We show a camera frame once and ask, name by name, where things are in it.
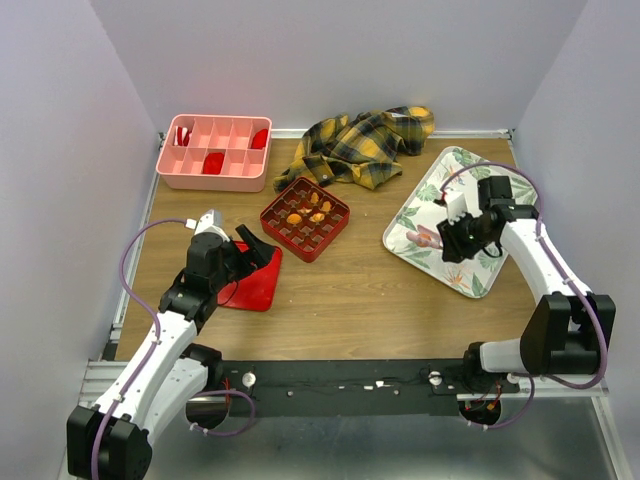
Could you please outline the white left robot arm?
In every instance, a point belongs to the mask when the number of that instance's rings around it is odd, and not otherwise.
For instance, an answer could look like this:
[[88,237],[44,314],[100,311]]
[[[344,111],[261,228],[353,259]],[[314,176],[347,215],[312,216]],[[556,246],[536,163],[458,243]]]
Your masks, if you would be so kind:
[[158,307],[143,307],[149,333],[111,386],[68,417],[67,468],[79,479],[143,478],[155,441],[192,399],[218,397],[228,407],[242,398],[256,414],[249,394],[226,387],[220,352],[194,340],[220,306],[220,292],[268,267],[277,249],[244,225],[236,229],[240,249],[212,213],[178,223],[193,232],[186,264]]

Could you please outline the red box lid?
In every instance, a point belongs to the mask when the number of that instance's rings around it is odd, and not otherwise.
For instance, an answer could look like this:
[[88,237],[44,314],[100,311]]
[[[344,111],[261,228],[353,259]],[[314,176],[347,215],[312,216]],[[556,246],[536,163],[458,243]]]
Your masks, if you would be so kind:
[[270,263],[238,284],[231,283],[218,295],[220,306],[254,312],[268,311],[274,301],[283,258],[282,250],[275,248]]

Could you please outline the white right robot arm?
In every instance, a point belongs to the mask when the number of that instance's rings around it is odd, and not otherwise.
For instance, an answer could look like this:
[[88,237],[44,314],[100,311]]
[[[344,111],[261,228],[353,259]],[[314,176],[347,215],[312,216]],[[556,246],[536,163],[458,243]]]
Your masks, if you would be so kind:
[[442,258],[449,263],[473,259],[488,246],[513,258],[531,290],[535,310],[520,337],[470,345],[460,379],[480,392],[497,374],[546,377],[565,387],[586,390],[604,377],[616,307],[578,280],[553,245],[542,214],[520,205],[507,176],[479,181],[480,213],[472,215],[465,195],[441,189],[436,202],[447,217],[438,226]]

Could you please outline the pink tongs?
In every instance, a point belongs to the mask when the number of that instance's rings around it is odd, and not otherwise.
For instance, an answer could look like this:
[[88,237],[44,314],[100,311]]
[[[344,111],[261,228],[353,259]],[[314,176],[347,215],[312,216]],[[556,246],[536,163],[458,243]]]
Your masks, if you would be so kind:
[[417,225],[415,231],[408,231],[405,236],[407,240],[420,248],[443,249],[443,242],[439,233],[423,225]]

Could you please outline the red cookie box with tray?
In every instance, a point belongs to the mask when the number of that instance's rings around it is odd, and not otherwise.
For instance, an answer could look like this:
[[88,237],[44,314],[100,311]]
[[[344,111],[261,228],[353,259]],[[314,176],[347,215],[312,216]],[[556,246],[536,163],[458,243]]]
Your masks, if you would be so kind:
[[[311,195],[320,197],[317,204],[310,201]],[[321,206],[331,203],[331,210],[325,213]],[[308,215],[300,215],[301,208],[312,209]],[[314,223],[310,217],[323,213],[325,218]],[[288,224],[290,214],[302,217],[299,224]],[[346,203],[306,178],[296,179],[277,196],[260,214],[263,231],[304,262],[314,262],[347,226],[350,209]]]

